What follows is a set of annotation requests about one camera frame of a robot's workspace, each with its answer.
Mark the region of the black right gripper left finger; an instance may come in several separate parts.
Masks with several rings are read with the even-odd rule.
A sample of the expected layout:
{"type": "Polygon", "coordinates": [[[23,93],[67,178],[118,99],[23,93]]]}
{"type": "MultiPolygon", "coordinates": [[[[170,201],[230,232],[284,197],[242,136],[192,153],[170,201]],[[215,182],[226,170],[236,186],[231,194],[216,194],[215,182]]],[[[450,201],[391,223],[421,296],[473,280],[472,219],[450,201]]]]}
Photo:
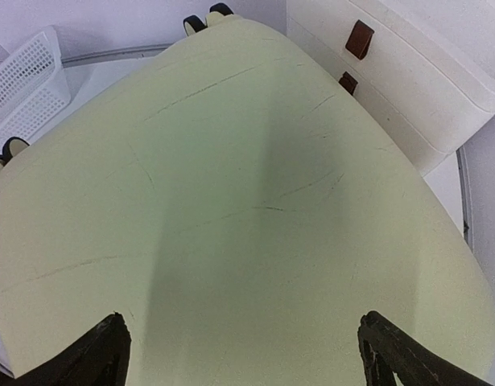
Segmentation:
{"type": "Polygon", "coordinates": [[[130,332],[114,313],[54,358],[15,380],[17,385],[124,385],[130,362],[130,332]]]}

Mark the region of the pale green hard-shell suitcase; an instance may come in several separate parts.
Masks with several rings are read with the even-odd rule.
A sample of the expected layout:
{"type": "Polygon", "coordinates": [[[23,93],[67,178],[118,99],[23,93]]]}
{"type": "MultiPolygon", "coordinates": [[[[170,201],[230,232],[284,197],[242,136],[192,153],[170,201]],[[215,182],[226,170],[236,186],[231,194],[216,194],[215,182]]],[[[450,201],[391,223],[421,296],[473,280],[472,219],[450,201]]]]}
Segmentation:
{"type": "Polygon", "coordinates": [[[129,385],[361,385],[375,310],[478,377],[495,306],[384,129],[237,15],[182,39],[0,172],[0,334],[16,376],[107,315],[129,385]]]}

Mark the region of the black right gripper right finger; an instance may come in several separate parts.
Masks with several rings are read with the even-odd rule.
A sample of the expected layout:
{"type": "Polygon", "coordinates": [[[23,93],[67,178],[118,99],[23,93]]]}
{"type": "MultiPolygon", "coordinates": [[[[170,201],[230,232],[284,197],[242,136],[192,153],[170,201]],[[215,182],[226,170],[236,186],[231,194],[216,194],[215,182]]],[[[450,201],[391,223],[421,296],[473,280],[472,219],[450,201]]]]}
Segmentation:
{"type": "Polygon", "coordinates": [[[486,385],[438,357],[378,312],[361,318],[357,331],[368,385],[486,385]]]}

